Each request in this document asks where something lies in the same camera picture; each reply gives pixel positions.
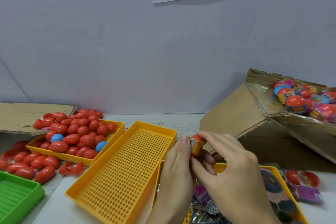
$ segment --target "open cardboard box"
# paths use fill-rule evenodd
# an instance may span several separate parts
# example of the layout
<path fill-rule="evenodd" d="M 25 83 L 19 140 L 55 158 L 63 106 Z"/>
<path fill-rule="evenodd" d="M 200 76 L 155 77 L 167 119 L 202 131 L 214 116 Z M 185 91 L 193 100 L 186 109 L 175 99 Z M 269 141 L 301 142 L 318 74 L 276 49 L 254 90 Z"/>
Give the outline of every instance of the open cardboard box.
<path fill-rule="evenodd" d="M 274 83 L 282 78 L 250 68 L 245 82 L 201 119 L 199 129 L 232 134 L 257 155 L 259 163 L 336 173 L 336 124 L 287 112 L 273 95 Z M 332 90 L 325 85 L 295 82 Z M 204 149 L 215 152 L 209 144 Z"/>
<path fill-rule="evenodd" d="M 46 113 L 64 112 L 67 116 L 73 114 L 75 105 L 26 104 L 0 102 L 0 132 L 22 133 L 32 136 L 45 134 L 48 131 L 34 129 L 33 124 Z"/>

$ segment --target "green plastic tray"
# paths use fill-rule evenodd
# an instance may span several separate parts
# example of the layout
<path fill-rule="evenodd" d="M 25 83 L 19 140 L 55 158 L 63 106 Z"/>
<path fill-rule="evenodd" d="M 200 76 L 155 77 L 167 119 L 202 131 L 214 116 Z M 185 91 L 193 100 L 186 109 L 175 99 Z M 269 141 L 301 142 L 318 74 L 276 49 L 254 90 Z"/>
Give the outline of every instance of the green plastic tray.
<path fill-rule="evenodd" d="M 0 224 L 17 224 L 44 193 L 39 183 L 0 171 Z"/>

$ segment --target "yellow basket filled with packets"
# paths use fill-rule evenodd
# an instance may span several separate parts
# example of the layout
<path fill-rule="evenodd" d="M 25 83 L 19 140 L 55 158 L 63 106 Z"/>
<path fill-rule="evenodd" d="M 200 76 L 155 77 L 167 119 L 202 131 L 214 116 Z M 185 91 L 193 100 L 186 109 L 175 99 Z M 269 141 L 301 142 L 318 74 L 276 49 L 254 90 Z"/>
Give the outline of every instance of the yellow basket filled with packets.
<path fill-rule="evenodd" d="M 160 177 L 164 162 L 164 160 L 161 161 L 159 166 L 152 208 L 156 201 L 157 193 L 160 191 Z M 226 169 L 227 165 L 224 163 L 216 163 L 212 167 L 217 174 L 220 174 Z M 271 166 L 259 167 L 265 183 L 265 188 L 268 191 L 268 196 L 272 195 L 269 197 L 270 204 L 280 221 L 295 224 L 309 224 L 277 168 Z M 194 186 L 191 207 L 182 224 L 232 224 L 228 219 L 221 215 L 203 185 L 196 180 Z"/>

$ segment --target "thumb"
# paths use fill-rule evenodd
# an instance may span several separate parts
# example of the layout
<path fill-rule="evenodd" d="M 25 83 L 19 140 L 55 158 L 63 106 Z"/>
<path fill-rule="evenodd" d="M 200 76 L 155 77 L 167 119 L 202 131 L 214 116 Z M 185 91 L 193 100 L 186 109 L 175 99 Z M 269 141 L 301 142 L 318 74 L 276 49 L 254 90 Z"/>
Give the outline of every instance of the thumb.
<path fill-rule="evenodd" d="M 178 146 L 176 161 L 179 165 L 185 163 L 186 165 L 189 166 L 189 159 L 191 153 L 190 139 L 188 136 L 183 135 L 180 141 L 181 143 Z"/>
<path fill-rule="evenodd" d="M 202 164 L 193 157 L 191 158 L 191 170 L 203 185 L 209 184 L 213 175 L 206 171 Z"/>

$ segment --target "yellow perforated basket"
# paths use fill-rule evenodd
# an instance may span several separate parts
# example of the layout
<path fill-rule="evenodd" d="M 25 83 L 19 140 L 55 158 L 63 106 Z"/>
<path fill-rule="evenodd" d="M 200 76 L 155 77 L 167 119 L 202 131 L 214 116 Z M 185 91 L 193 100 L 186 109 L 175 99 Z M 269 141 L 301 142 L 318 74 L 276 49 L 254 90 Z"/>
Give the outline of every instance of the yellow perforated basket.
<path fill-rule="evenodd" d="M 159 170 L 157 172 L 157 178 L 156 178 L 156 184 L 155 184 L 155 191 L 154 191 L 154 196 L 153 196 L 153 201 L 152 201 L 152 209 L 154 206 L 154 203 L 156 201 L 157 198 L 157 192 L 158 192 L 158 187 L 160 184 L 160 170 L 163 168 L 165 161 L 161 161 L 160 165 L 159 165 Z M 212 166 L 213 169 L 216 171 L 217 174 L 220 174 L 221 172 L 223 172 L 226 167 L 227 164 L 224 163 L 216 163 L 215 165 Z M 289 188 L 287 187 L 285 181 L 283 180 L 283 178 L 281 177 L 279 171 L 275 168 L 275 167 L 270 167 L 270 166 L 259 166 L 262 167 L 264 169 L 267 169 L 269 171 L 272 172 L 272 174 L 275 176 L 275 178 L 279 181 L 279 183 L 281 184 L 281 187 L 283 188 L 283 191 L 286 193 L 286 195 L 294 201 L 294 203 L 296 204 L 296 208 L 298 209 L 298 214 L 293 215 L 293 219 L 296 221 L 301 221 L 304 224 L 309 224 L 309 222 L 307 221 L 307 219 L 305 218 L 305 216 L 303 215 L 299 204 L 297 203 L 297 201 L 295 200 L 295 198 L 293 197 L 292 193 L 290 192 Z M 190 219 L 192 216 L 193 211 L 189 210 L 189 212 L 187 213 L 187 216 L 184 218 L 183 223 L 182 224 L 190 224 Z"/>
<path fill-rule="evenodd" d="M 53 151 L 49 151 L 49 150 L 45 150 L 45 149 L 41 149 L 41 148 L 30 146 L 34 141 L 40 140 L 42 138 L 45 138 L 45 134 L 36 137 L 33 141 L 31 141 L 30 143 L 28 143 L 27 144 L 27 148 L 31 152 L 39 152 L 40 154 L 47 155 L 47 156 L 53 155 L 53 156 L 55 156 L 55 157 L 57 157 L 57 158 L 59 158 L 61 160 L 70 161 L 70 162 L 74 162 L 74 163 L 80 163 L 80 162 L 82 162 L 86 166 L 91 166 L 125 132 L 125 124 L 123 122 L 111 121 L 111 120 L 99 120 L 99 121 L 102 121 L 105 124 L 113 122 L 113 123 L 115 123 L 117 125 L 118 129 L 113 134 L 111 134 L 111 133 L 107 134 L 107 136 L 106 136 L 107 144 L 103 147 L 103 149 L 97 154 L 97 156 L 94 159 L 82 158 L 82 157 L 73 156 L 73 155 L 69 155 L 69 154 L 65 154 L 65 153 L 57 153 L 57 152 L 53 152 Z"/>
<path fill-rule="evenodd" d="M 133 224 L 176 135 L 172 129 L 135 122 L 65 195 L 103 223 Z"/>

